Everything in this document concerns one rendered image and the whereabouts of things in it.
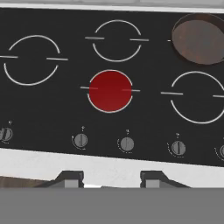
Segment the brown round pan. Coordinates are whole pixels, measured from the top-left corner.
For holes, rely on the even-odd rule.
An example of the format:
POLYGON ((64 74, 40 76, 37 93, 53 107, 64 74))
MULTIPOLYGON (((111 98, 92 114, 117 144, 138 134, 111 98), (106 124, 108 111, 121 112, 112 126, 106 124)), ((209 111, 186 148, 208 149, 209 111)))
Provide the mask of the brown round pan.
POLYGON ((172 28, 171 42, 186 60, 199 65, 224 61, 224 18, 209 13, 183 16, 172 28))

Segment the black glass hob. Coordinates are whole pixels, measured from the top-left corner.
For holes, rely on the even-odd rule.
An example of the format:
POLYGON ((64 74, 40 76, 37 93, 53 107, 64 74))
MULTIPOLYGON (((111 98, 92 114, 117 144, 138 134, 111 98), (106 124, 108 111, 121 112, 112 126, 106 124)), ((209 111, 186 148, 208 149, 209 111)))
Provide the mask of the black glass hob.
POLYGON ((0 144, 224 167, 224 61, 199 65, 172 44, 173 26, 193 13, 224 18, 214 9, 1 4, 0 130, 13 137, 0 144), (80 133, 84 148, 74 145, 80 133))

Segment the brown wooden cupboard front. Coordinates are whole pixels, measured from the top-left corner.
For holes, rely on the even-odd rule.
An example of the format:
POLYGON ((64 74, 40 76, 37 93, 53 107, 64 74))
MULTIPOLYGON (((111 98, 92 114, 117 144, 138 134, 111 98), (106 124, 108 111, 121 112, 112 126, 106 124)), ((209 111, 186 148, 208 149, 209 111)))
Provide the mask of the brown wooden cupboard front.
POLYGON ((45 183, 41 179, 13 178, 0 176, 0 188, 28 188, 45 183))

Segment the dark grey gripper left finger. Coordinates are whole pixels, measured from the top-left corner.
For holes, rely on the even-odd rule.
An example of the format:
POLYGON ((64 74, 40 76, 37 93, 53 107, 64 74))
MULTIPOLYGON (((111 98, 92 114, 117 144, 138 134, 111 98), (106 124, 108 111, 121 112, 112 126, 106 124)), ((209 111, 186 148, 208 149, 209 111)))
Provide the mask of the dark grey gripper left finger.
POLYGON ((84 171, 62 171, 56 179, 38 185, 39 188, 83 188, 84 171))

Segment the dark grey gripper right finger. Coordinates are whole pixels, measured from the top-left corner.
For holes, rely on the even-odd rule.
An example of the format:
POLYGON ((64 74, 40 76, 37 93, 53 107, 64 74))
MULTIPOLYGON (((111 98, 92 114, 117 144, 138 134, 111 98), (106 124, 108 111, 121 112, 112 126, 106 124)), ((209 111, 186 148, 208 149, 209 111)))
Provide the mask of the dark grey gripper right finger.
POLYGON ((187 188, 187 185, 169 179, 162 171, 140 171, 141 188, 187 188))

